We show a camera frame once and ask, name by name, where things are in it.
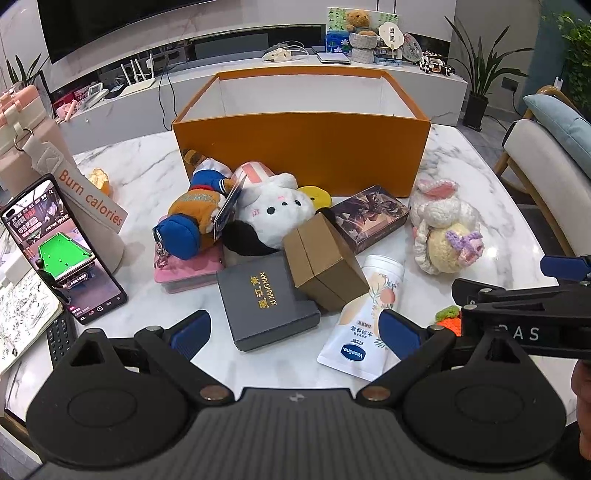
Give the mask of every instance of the smartphone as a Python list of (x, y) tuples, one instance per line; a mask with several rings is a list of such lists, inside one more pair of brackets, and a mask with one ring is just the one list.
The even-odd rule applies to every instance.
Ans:
[(53, 175), (41, 177), (0, 213), (33, 269), (81, 324), (127, 302), (92, 248)]

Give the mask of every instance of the remote control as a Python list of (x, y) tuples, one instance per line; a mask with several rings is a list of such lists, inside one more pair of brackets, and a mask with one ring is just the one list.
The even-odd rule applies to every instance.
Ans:
[(47, 327), (47, 343), (49, 344), (49, 354), (51, 355), (51, 364), (56, 366), (76, 340), (76, 325), (74, 317), (64, 310), (61, 315)]

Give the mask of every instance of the brown cardboard box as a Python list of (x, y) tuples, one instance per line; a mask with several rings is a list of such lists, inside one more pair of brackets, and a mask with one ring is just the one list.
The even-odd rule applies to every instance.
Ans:
[[(215, 158), (232, 171), (256, 159), (276, 173), (288, 171), (300, 185), (315, 185), (333, 196), (351, 196), (381, 183), (393, 195), (408, 197), (431, 122), (390, 72), (288, 63), (214, 75), (173, 122), (179, 149)], [(287, 85), (285, 102), (269, 94)], [(318, 92), (324, 90), (315, 85), (333, 92), (323, 97), (322, 108), (316, 103)], [(357, 87), (375, 94), (376, 101), (366, 103), (363, 112), (349, 108), (346, 101)], [(292, 111), (294, 101), (297, 111)], [(285, 141), (285, 135), (266, 135), (261, 141), (261, 132), (275, 131), (277, 125), (297, 137), (297, 148)], [(396, 132), (404, 141), (395, 148), (389, 141), (365, 142), (363, 157), (378, 158), (379, 165), (361, 167), (350, 142), (319, 135), (327, 125), (347, 125), (352, 132)], [(191, 179), (194, 168), (186, 163), (184, 167)]]
[(295, 287), (329, 312), (369, 291), (353, 252), (318, 213), (283, 239)]

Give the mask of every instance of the snooker table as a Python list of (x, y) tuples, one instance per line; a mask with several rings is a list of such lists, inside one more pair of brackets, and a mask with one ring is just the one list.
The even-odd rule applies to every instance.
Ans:
[(60, 284), (95, 264), (95, 255), (59, 232), (38, 247), (39, 258), (45, 262), (44, 270)]

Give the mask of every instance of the yellow round cushion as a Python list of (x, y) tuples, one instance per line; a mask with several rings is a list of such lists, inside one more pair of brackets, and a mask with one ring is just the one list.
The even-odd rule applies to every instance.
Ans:
[(323, 207), (330, 207), (332, 205), (332, 198), (330, 194), (322, 190), (318, 187), (300, 187), (298, 190), (302, 193), (305, 193), (310, 200), (312, 200), (312, 204), (314, 204), (315, 210)]
[(461, 223), (454, 223), (448, 228), (432, 230), (429, 234), (429, 240), (427, 240), (427, 253), (436, 269), (444, 273), (457, 273), (462, 269), (457, 261), (460, 252), (455, 251), (447, 240), (446, 233), (448, 230), (457, 233), (459, 236), (470, 234), (470, 230)]

